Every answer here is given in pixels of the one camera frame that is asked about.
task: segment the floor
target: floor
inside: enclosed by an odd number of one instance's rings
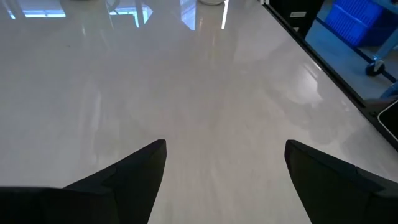
[[[325,1],[318,13],[321,20],[326,19],[332,4],[333,1]],[[367,61],[319,22],[313,23],[305,40],[363,99],[377,99],[391,86],[392,83],[382,75],[366,76]],[[373,58],[378,48],[361,47],[359,49],[369,58]],[[386,70],[398,78],[398,51],[392,51],[385,61]]]
[[[10,2],[0,185],[63,187],[156,139],[151,224],[310,223],[288,139],[398,181],[398,153],[255,0]]]

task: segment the caster wheel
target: caster wheel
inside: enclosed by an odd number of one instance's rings
[[[383,72],[385,71],[385,69],[386,69],[386,66],[385,66],[384,64],[382,64],[382,65],[379,67],[379,69],[378,69],[377,71],[375,71],[375,70],[374,70],[374,66],[375,66],[375,65],[376,65],[376,64],[373,62],[373,63],[370,63],[370,64],[366,67],[366,75],[375,77],[376,75],[379,75],[379,74],[383,73]]]

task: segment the blue object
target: blue object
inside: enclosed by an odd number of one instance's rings
[[[392,96],[398,95],[398,82],[392,84],[381,96],[381,99],[388,99]]]
[[[396,29],[396,27],[368,27],[337,5],[333,5],[325,22],[355,47],[382,45]]]
[[[368,27],[398,26],[398,15],[372,0],[336,0],[334,4]]]

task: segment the blue plastic bin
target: blue plastic bin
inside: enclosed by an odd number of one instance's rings
[[[368,27],[398,26],[398,15],[372,2],[372,0],[335,0],[334,4]]]
[[[333,6],[325,22],[355,47],[382,45],[396,29],[368,27],[337,5]]]

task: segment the glossy tabletop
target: glossy tabletop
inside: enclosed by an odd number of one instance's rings
[[[255,0],[2,0],[0,185],[63,187],[166,139],[150,223],[310,223],[296,139],[398,180],[398,152]]]

